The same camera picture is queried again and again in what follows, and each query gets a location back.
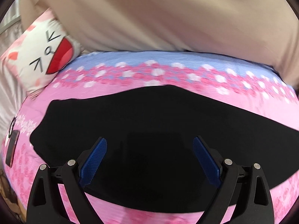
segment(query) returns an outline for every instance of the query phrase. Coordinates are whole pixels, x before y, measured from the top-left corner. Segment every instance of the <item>white flower print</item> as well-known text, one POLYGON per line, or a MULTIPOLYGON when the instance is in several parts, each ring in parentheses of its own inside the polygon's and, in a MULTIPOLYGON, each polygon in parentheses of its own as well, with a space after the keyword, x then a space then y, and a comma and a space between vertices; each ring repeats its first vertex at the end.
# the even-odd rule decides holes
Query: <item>white flower print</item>
POLYGON ((242 83, 244 84, 244 86, 245 86, 246 88, 251 89, 251 85, 250 85, 248 82, 243 81, 242 83))
POLYGON ((76 71, 83 71, 83 69, 84 69, 84 66, 80 66, 80 67, 77 68, 76 71))
POLYGON ((115 66, 116 67, 125 67, 126 65, 127 65, 127 63, 125 63, 125 62, 119 62, 115 66))
POLYGON ((144 85, 146 87, 150 87, 150 86, 159 86, 161 85, 160 81, 157 81, 157 80, 151 80, 151 81, 146 81, 144 82, 144 85))
POLYGON ((269 99, 269 95, 266 92, 262 92, 262 95, 264 96, 265 99, 269 99))
POLYGON ((279 91, 276 87, 272 86, 272 88, 273 88, 274 92, 279 93, 279 91))
POLYGON ((96 65, 95 68, 100 68, 100 67, 102 67, 104 65, 105 65, 105 63, 100 63, 100 64, 96 65))
POLYGON ((266 85, 265 85, 264 82, 262 82, 262 81, 258 81, 258 84, 259 84, 259 86, 260 86, 261 88, 265 88, 265 87, 266 87, 266 85))
POLYGON ((174 62, 171 64, 172 67, 178 67, 180 69, 184 69, 184 65, 182 63, 179 62, 174 62))
POLYGON ((204 64, 202 67, 205 68, 207 71, 214 69, 214 67, 212 67, 211 65, 208 65, 208 64, 204 64))
POLYGON ((60 85, 60 83, 57 82, 57 83, 55 83, 55 84, 53 85, 53 87, 58 87, 59 85, 60 85))
POLYGON ((84 74, 79 75, 79 76, 76 78, 76 81, 81 81, 83 77, 84 77, 84 74))
POLYGON ((101 76, 103 76, 105 73, 106 73, 106 70, 98 71, 98 72, 96 73, 95 77, 101 77, 101 76))
POLYGON ((229 91, 228 89, 224 88, 224 87, 217 87, 216 88, 217 92, 219 94, 222 94, 222 95, 229 95, 229 91))
POLYGON ((32 120, 25 120, 25 115, 17 116, 16 125, 20 126, 20 133, 26 133, 26 136, 29 136, 36 128, 36 123, 32 120))
POLYGON ((221 75, 216 75, 215 76, 215 79, 217 82, 226 82, 226 78, 224 76, 221 76, 221 75))
POLYGON ((282 87, 280 88, 280 90, 283 94, 286 94, 286 92, 284 91, 284 89, 282 87))
POLYGON ((157 64, 157 62, 154 61, 154 60, 148 60, 148 61, 145 62, 145 64, 148 65, 148 66, 151 66, 153 64, 157 64))
POLYGON ((253 78, 255 76, 251 71, 246 71, 246 74, 248 76, 250 76, 251 78, 253 78))
POLYGON ((86 82, 83 87, 92 87, 95 84, 95 81, 86 82))
POLYGON ((69 76, 69 74, 65 74, 61 79, 66 79, 69 76))
POLYGON ((160 68, 157 68, 157 69, 154 69, 152 70, 152 75, 153 76, 160 76, 160 75, 164 75, 165 71, 160 69, 160 68))
POLYGON ((278 83, 278 80, 276 77, 273 78, 273 81, 277 84, 278 83))
POLYGON ((266 79, 267 81, 270 81, 268 77, 265 77, 264 75, 261 75, 261 78, 266 79))
POLYGON ((228 68, 228 69, 226 69, 226 72, 227 72, 228 74, 233 75, 233 76, 237 76, 237 74, 235 73, 235 71, 234 71, 233 69, 228 68))
POLYGON ((135 72, 129 70, 123 72, 123 77, 132 77, 135 74, 135 72))
POLYGON ((187 76, 191 81, 200 81, 200 76, 194 73, 188 73, 187 76))

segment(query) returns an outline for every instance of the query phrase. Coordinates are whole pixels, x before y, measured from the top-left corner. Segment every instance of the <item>black clamp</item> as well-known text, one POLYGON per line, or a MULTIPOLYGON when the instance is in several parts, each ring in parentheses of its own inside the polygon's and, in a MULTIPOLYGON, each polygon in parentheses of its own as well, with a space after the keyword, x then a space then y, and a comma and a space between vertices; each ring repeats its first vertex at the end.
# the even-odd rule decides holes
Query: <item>black clamp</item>
MULTIPOLYGON (((197 224, 220 224, 235 191, 242 183, 239 198, 229 224, 274 224, 270 190, 259 164, 239 166, 210 149, 198 136, 193 141, 194 152, 209 180, 217 187, 209 206, 197 224)), ((27 224, 73 223, 64 208, 58 184, 64 184, 71 206, 80 224, 103 224, 88 201, 83 187, 90 184, 107 150, 107 142, 99 138, 77 160, 61 167, 40 166, 30 192, 27 224)))

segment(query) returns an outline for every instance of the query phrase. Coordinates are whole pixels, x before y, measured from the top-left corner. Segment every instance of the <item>metal rivet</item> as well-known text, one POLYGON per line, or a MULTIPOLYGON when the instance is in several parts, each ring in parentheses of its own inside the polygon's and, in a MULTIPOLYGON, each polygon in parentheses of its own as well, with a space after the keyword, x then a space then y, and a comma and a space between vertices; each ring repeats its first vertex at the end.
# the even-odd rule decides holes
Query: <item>metal rivet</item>
POLYGON ((260 168, 261 168, 261 165, 259 165, 258 163, 253 164, 253 166, 254 166, 256 169, 260 169, 260 168))
POLYGON ((47 168, 47 165, 46 164, 42 164, 39 166, 39 169, 40 170, 45 170, 47 168))
POLYGON ((227 164, 227 165, 232 165, 233 161, 227 158, 227 159, 224 160, 224 163, 227 164))
POLYGON ((69 161, 68 161, 68 165, 69 165, 69 166, 73 166, 73 165, 75 165, 75 163, 76 163, 75 160, 69 160, 69 161))

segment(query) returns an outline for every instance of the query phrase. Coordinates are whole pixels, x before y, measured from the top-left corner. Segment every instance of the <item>pink pillowcase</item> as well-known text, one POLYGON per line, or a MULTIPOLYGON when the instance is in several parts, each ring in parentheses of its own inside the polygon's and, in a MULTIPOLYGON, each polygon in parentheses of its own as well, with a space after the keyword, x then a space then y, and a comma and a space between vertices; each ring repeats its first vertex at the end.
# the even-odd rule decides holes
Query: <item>pink pillowcase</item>
POLYGON ((81 52, 48 9, 0 57, 27 94, 34 98, 81 52))

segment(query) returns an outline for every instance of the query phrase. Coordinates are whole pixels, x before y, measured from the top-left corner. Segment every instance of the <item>beige shirt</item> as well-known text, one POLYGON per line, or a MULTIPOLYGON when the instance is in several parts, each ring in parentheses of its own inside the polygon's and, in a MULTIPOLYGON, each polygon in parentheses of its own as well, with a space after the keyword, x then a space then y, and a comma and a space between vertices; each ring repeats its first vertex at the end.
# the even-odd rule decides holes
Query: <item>beige shirt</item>
POLYGON ((224 54, 299 86, 299 22, 286 0, 20 0, 24 28, 47 7, 91 51, 224 54))

